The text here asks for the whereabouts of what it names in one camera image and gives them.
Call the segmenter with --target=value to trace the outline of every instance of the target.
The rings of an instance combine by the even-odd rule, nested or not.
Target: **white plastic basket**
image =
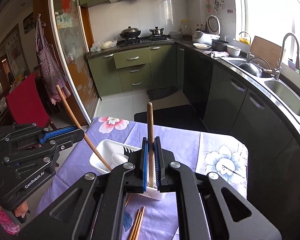
[[[106,139],[98,144],[97,150],[110,165],[110,167],[114,168],[117,165],[123,164],[128,161],[128,156],[124,155],[125,151],[135,152],[140,150],[140,148]],[[101,174],[110,172],[94,152],[92,152],[89,162],[90,165],[96,168]],[[155,188],[147,187],[146,192],[140,195],[155,200],[163,200],[166,194],[157,191],[157,189]]]

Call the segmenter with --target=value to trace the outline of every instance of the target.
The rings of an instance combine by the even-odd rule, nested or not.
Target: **metal screw head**
[[[95,175],[92,172],[88,172],[88,173],[85,174],[84,178],[86,180],[93,180],[95,178]]]
[[[171,162],[170,163],[170,166],[172,167],[172,168],[180,168],[180,166],[181,166],[181,164],[180,163],[178,163],[178,162]]]
[[[127,170],[132,169],[133,166],[134,166],[133,163],[124,163],[124,164],[123,164],[123,167],[124,167],[125,169],[127,169]]]
[[[218,179],[219,178],[219,175],[215,172],[210,172],[208,174],[208,176],[209,176],[210,179]]]

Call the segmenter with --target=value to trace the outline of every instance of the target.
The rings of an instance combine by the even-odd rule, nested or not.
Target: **wooden cutting board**
[[[271,68],[277,68],[278,60],[280,59],[281,46],[267,41],[263,38],[255,36],[251,44],[251,54],[255,57],[264,58]],[[262,60],[256,60],[264,68],[268,68]]]

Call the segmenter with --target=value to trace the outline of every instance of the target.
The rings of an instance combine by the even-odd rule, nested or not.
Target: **chair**
[[[10,113],[17,124],[36,123],[38,127],[57,129],[44,109],[32,73],[6,97]]]

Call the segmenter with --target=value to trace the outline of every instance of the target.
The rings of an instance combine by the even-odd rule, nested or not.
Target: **purple tablecloth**
[[[125,121],[125,123],[121,125],[117,124],[114,127],[111,124],[108,125],[107,122],[105,126],[105,123],[95,118],[87,130],[87,135],[95,146],[102,140],[109,139],[127,145],[141,147],[143,137],[147,137],[147,125]],[[240,194],[246,197],[248,152],[246,147],[235,138],[227,135],[180,130],[162,126],[154,126],[154,136],[160,137],[163,149],[172,151],[177,161],[189,166],[196,172],[206,174],[207,172],[213,171],[216,167],[218,169],[218,163],[222,163],[222,161],[226,159],[228,159],[226,161],[231,160],[235,164],[237,173],[241,173],[244,179],[241,179],[238,183],[238,177],[232,176],[234,174],[228,176],[230,174],[225,173],[226,171],[218,171],[218,173],[222,174],[223,178],[228,180]],[[92,153],[92,150],[84,140],[75,146],[55,175],[50,188],[42,197],[37,209],[37,214],[48,207],[85,173],[94,172],[98,174],[96,169],[89,164]],[[240,167],[238,166],[239,168],[237,169],[239,162],[243,164]],[[149,199],[136,194],[133,195],[126,208],[126,211],[132,217],[132,221],[135,220],[137,210],[142,206],[146,207],[146,211],[143,217],[139,239],[172,240],[178,229],[175,193],[167,193],[165,199],[162,201]],[[131,228],[126,232],[123,228],[122,239],[125,240],[128,238]]]

